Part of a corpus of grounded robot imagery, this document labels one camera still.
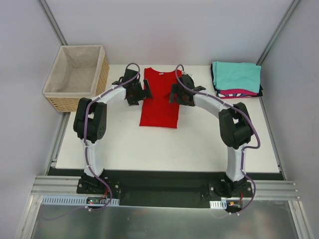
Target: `stack of folded clothes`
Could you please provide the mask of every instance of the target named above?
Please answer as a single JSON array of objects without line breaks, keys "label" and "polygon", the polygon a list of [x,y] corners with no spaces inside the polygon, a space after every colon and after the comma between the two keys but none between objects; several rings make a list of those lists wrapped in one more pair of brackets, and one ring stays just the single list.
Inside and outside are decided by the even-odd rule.
[{"label": "stack of folded clothes", "polygon": [[260,85],[261,66],[253,63],[214,61],[211,76],[216,95],[220,98],[262,96]]}]

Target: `white wall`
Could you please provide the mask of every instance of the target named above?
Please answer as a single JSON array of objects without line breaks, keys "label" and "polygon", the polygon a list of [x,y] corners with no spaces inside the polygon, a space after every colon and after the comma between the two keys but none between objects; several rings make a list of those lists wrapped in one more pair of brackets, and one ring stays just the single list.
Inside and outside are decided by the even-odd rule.
[{"label": "white wall", "polygon": [[48,0],[69,45],[111,64],[258,61],[292,0]]},{"label": "white wall", "polygon": [[0,238],[12,239],[61,115],[42,95],[59,43],[36,0],[0,7]]},{"label": "white wall", "polygon": [[304,0],[262,65],[267,115],[288,179],[319,238],[319,1]]}]

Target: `white work surface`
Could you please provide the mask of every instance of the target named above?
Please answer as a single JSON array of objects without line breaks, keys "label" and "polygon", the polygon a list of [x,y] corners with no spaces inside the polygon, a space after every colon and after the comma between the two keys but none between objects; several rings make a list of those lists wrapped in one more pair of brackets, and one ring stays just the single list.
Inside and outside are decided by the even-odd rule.
[{"label": "white work surface", "polygon": [[[141,65],[169,72],[175,66]],[[110,65],[108,89],[123,76],[125,65]],[[209,66],[185,66],[195,85],[204,86],[214,94]],[[246,171],[278,173],[278,166],[258,98],[228,99],[228,103],[243,102],[261,140],[259,149],[246,150]],[[180,106],[177,129],[140,127],[142,103],[128,106],[127,101],[108,105],[107,130],[101,139],[105,151],[105,169],[151,171],[220,172],[227,167],[227,147],[219,132],[218,119],[198,107]],[[71,113],[56,168],[83,169],[83,147],[73,131],[75,113]],[[256,145],[252,136],[249,145]]]}]

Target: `purple cable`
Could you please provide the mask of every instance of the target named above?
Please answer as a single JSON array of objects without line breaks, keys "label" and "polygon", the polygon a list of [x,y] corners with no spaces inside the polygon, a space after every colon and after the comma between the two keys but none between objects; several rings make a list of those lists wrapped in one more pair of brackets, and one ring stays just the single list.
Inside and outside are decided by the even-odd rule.
[{"label": "purple cable", "polygon": [[87,144],[86,139],[87,139],[88,117],[89,117],[90,107],[91,107],[92,104],[94,104],[95,102],[97,102],[97,101],[100,100],[101,98],[105,97],[108,93],[112,92],[113,90],[115,90],[115,89],[117,89],[117,88],[119,88],[119,87],[122,87],[122,86],[128,84],[129,82],[135,80],[135,79],[139,76],[141,69],[140,69],[139,65],[136,64],[136,63],[130,63],[129,65],[126,66],[125,70],[126,70],[129,66],[131,66],[131,65],[136,65],[137,68],[138,68],[138,72],[137,72],[137,74],[136,74],[134,77],[132,77],[132,78],[129,79],[128,81],[126,81],[126,82],[124,82],[124,83],[122,83],[122,84],[120,84],[120,85],[118,85],[118,86],[116,86],[116,87],[114,87],[114,88],[111,88],[111,89],[107,90],[106,92],[104,92],[103,94],[101,94],[100,97],[98,97],[98,98],[96,98],[95,100],[91,101],[91,102],[88,104],[87,108],[86,108],[85,119],[84,119],[84,137],[83,137],[83,141],[84,141],[84,144],[85,144],[85,162],[86,162],[86,165],[88,166],[90,172],[94,175],[94,177],[96,177],[101,183],[103,183],[104,186],[105,186],[105,187],[108,189],[108,191],[110,192],[110,199],[109,199],[109,201],[108,201],[106,204],[104,204],[102,207],[97,208],[97,209],[91,209],[91,211],[99,211],[99,210],[105,208],[108,204],[110,204],[113,195],[112,195],[112,191],[111,191],[111,188],[109,187],[109,185],[108,185],[106,182],[104,182],[98,175],[96,175],[96,174],[94,173],[94,171],[93,171],[93,169],[91,168],[90,163],[89,163],[89,158],[88,158],[88,144]]},{"label": "purple cable", "polygon": [[210,95],[210,94],[206,94],[206,93],[203,93],[203,92],[194,91],[194,90],[188,88],[186,85],[184,85],[184,84],[180,81],[180,79],[179,79],[179,77],[178,77],[178,74],[177,74],[177,70],[178,70],[179,67],[182,67],[182,69],[183,69],[183,71],[184,71],[184,66],[183,66],[182,64],[179,64],[179,65],[176,66],[176,68],[175,68],[175,76],[176,76],[177,81],[180,83],[181,86],[183,86],[184,89],[186,89],[187,91],[192,92],[192,93],[194,93],[194,94],[199,94],[199,95],[203,95],[203,96],[207,96],[207,97],[213,98],[214,100],[220,102],[220,103],[223,104],[224,106],[227,106],[227,107],[233,109],[234,111],[240,113],[240,114],[245,118],[245,120],[247,120],[247,122],[248,122],[250,128],[252,129],[252,131],[253,131],[253,133],[254,133],[254,135],[255,135],[255,137],[256,137],[257,146],[245,146],[245,147],[242,148],[242,152],[241,152],[240,170],[241,170],[242,174],[244,175],[244,177],[247,178],[249,181],[251,181],[251,182],[253,183],[253,185],[254,185],[253,196],[251,197],[251,200],[248,202],[248,204],[247,204],[245,207],[243,207],[243,209],[241,210],[241,212],[242,212],[244,209],[246,209],[246,208],[251,204],[251,202],[254,200],[255,195],[256,195],[256,183],[255,183],[254,180],[252,180],[249,176],[247,176],[247,174],[244,172],[244,150],[245,150],[246,148],[252,148],[252,149],[260,148],[260,138],[259,138],[259,136],[258,136],[258,134],[257,134],[257,131],[256,131],[255,127],[253,126],[251,120],[248,118],[248,116],[247,116],[244,112],[242,112],[241,110],[239,110],[239,109],[233,107],[232,105],[230,105],[230,104],[224,102],[223,100],[221,100],[220,98],[218,98],[218,97],[216,97],[216,96],[213,96],[213,95]]},{"label": "purple cable", "polygon": [[[93,171],[93,169],[91,168],[90,163],[89,163],[88,147],[87,147],[87,142],[86,142],[87,129],[88,129],[89,110],[90,110],[90,107],[91,107],[91,105],[92,105],[93,103],[97,102],[98,100],[100,100],[101,98],[103,98],[104,96],[106,96],[106,95],[107,95],[108,93],[110,93],[111,91],[113,91],[113,90],[115,90],[115,89],[117,89],[117,88],[119,88],[119,87],[122,87],[122,86],[128,84],[129,82],[133,81],[134,79],[136,79],[136,78],[139,76],[141,70],[140,70],[139,65],[136,64],[136,63],[130,63],[129,65],[126,66],[125,70],[126,70],[129,66],[131,66],[131,65],[136,65],[137,68],[138,68],[138,73],[137,73],[133,78],[129,79],[128,81],[126,81],[126,82],[124,82],[124,83],[122,83],[122,84],[120,84],[120,85],[118,85],[118,86],[116,86],[116,87],[114,87],[113,89],[107,90],[107,91],[104,92],[99,98],[96,98],[95,100],[91,101],[91,102],[88,104],[87,108],[86,108],[85,120],[84,120],[84,137],[83,137],[83,141],[84,141],[85,146],[86,146],[86,147],[85,147],[85,162],[86,162],[86,165],[88,165],[88,168],[89,168],[90,172],[94,175],[94,177],[96,177],[101,183],[103,183],[104,186],[105,186],[105,187],[108,189],[108,191],[110,192],[110,199],[109,199],[109,201],[108,201],[106,204],[104,204],[103,206],[101,206],[100,208],[97,208],[97,209],[92,209],[92,208],[91,208],[90,210],[93,211],[93,212],[99,211],[99,210],[105,208],[107,205],[109,205],[110,202],[111,202],[111,200],[112,200],[113,194],[112,194],[112,190],[111,190],[110,186],[109,186],[106,182],[104,182],[102,179],[100,179],[98,175],[96,175],[96,174],[94,173],[94,171]],[[67,213],[65,213],[65,214],[62,214],[62,215],[60,215],[60,216],[58,216],[58,217],[55,217],[55,218],[45,218],[42,213],[40,214],[40,217],[41,217],[43,220],[45,220],[45,221],[53,221],[53,220],[62,218],[62,217],[66,216],[66,215],[68,215],[68,214],[70,214],[70,213],[72,213],[72,212],[74,212],[74,211],[76,211],[76,210],[78,210],[78,209],[81,209],[81,208],[86,208],[86,206],[84,206],[84,207],[83,207],[83,206],[76,207],[76,208],[72,209],[71,211],[69,211],[69,212],[67,212]]]}]

